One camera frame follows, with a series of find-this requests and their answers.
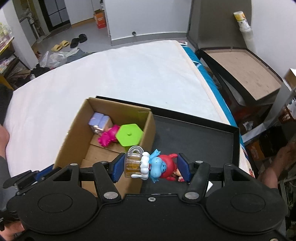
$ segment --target green hexagon container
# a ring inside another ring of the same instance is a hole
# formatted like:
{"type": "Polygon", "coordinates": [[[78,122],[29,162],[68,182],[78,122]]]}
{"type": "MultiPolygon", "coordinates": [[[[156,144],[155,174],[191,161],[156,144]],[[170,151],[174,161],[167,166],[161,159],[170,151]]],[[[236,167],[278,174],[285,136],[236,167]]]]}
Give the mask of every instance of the green hexagon container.
{"type": "Polygon", "coordinates": [[[140,143],[143,131],[137,124],[122,125],[115,137],[127,152],[130,147],[136,146],[140,143]]]}

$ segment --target bed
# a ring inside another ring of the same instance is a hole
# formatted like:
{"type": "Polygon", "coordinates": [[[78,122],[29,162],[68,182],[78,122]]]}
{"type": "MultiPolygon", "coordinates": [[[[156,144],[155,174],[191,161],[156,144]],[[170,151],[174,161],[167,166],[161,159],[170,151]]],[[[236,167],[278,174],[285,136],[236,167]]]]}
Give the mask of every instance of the bed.
{"type": "MultiPolygon", "coordinates": [[[[83,100],[98,95],[236,125],[185,43],[164,40],[111,49],[51,70],[14,92],[4,122],[11,176],[52,165],[83,100]]],[[[252,174],[242,143],[239,167],[252,174]]]]}

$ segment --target person's leg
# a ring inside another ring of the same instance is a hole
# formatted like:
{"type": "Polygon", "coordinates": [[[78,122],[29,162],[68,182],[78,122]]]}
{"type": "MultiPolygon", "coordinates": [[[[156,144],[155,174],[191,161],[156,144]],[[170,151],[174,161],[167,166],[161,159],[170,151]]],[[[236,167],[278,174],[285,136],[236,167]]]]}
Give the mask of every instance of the person's leg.
{"type": "Polygon", "coordinates": [[[9,133],[0,125],[0,187],[2,187],[3,183],[10,178],[5,154],[8,141],[9,133]]]}

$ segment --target metal bolt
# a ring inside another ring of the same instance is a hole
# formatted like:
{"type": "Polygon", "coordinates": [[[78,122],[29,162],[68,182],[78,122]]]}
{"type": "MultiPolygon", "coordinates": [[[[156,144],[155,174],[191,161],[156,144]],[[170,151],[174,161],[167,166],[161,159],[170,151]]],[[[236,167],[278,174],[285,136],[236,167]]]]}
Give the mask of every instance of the metal bolt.
{"type": "Polygon", "coordinates": [[[155,197],[148,197],[148,201],[155,202],[156,201],[156,198],[155,197]]]}
{"type": "Polygon", "coordinates": [[[185,193],[185,198],[187,199],[198,199],[200,195],[197,192],[187,192],[185,193]]]}
{"type": "Polygon", "coordinates": [[[107,199],[115,199],[118,197],[118,193],[116,192],[105,192],[104,197],[107,199]]]}

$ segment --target plastic bag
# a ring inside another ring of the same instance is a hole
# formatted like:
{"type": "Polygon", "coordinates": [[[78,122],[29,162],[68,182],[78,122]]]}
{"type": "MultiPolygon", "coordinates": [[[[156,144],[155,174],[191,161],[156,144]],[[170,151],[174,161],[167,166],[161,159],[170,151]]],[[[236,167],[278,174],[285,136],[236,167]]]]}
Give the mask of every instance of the plastic bag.
{"type": "Polygon", "coordinates": [[[44,68],[47,66],[47,59],[48,59],[48,54],[49,51],[47,51],[44,55],[44,57],[42,58],[42,60],[40,61],[40,67],[44,68]]]}
{"type": "Polygon", "coordinates": [[[67,62],[67,56],[64,53],[58,52],[53,53],[49,56],[47,61],[47,67],[50,69],[57,68],[59,66],[62,66],[67,62]]]}

